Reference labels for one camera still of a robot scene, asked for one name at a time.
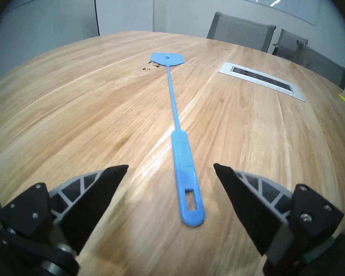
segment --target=outlet cover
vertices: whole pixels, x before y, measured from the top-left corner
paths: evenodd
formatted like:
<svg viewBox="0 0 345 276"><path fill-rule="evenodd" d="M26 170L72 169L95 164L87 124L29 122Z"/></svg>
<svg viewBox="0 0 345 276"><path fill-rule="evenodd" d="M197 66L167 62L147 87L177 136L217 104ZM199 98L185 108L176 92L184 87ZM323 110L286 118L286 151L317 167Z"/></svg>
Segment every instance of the outlet cover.
<svg viewBox="0 0 345 276"><path fill-rule="evenodd" d="M271 75L228 62L225 62L219 72L265 86L305 102L297 86Z"/></svg>

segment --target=chair backrest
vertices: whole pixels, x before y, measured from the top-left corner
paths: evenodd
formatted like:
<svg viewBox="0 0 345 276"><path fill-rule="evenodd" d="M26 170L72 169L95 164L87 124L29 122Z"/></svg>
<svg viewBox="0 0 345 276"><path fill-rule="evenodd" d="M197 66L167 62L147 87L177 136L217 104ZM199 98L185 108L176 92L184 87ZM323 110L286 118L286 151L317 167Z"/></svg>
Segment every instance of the chair backrest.
<svg viewBox="0 0 345 276"><path fill-rule="evenodd" d="M298 46L297 41L303 42L305 45L308 45L307 39L288 32L282 28L280 37L278 38L278 42L275 45L276 48L272 54L283 59L293 61L295 51L297 50Z"/></svg>
<svg viewBox="0 0 345 276"><path fill-rule="evenodd" d="M325 77L341 89L345 89L345 68L302 42L298 42L293 62Z"/></svg>
<svg viewBox="0 0 345 276"><path fill-rule="evenodd" d="M267 52L275 29L275 25L260 24L216 12L207 38Z"/></svg>

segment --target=gray office chair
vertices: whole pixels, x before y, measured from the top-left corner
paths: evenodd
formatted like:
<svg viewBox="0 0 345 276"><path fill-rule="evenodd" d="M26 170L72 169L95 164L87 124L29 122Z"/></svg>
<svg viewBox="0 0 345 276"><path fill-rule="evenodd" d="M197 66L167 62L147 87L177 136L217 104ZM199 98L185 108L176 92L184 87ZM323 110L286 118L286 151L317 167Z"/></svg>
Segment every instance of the gray office chair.
<svg viewBox="0 0 345 276"><path fill-rule="evenodd" d="M302 42L298 42L293 62L325 77L341 89L345 89L345 68Z"/></svg>
<svg viewBox="0 0 345 276"><path fill-rule="evenodd" d="M288 32L282 28L280 37L278 38L278 42L274 44L275 49L273 50L272 55L281 57L289 61L293 61L295 51L297 50L298 46L297 41L303 42L305 45L308 45L307 39Z"/></svg>
<svg viewBox="0 0 345 276"><path fill-rule="evenodd" d="M275 29L275 25L260 24L216 12L207 38L267 52Z"/></svg>

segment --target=wall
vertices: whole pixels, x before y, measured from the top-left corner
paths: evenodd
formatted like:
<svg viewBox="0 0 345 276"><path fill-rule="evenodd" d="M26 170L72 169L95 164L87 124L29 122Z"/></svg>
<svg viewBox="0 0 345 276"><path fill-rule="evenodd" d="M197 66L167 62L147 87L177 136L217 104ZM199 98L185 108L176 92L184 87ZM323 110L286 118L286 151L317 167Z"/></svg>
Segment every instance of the wall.
<svg viewBox="0 0 345 276"><path fill-rule="evenodd" d="M284 28L308 38L308 46L345 67L345 20L331 0L320 0L313 26L271 7L244 0L154 0L153 30L207 37L215 12L263 24L274 24L271 44Z"/></svg>
<svg viewBox="0 0 345 276"><path fill-rule="evenodd" d="M1 18L0 76L44 52L94 36L94 0L30 1Z"/></svg>

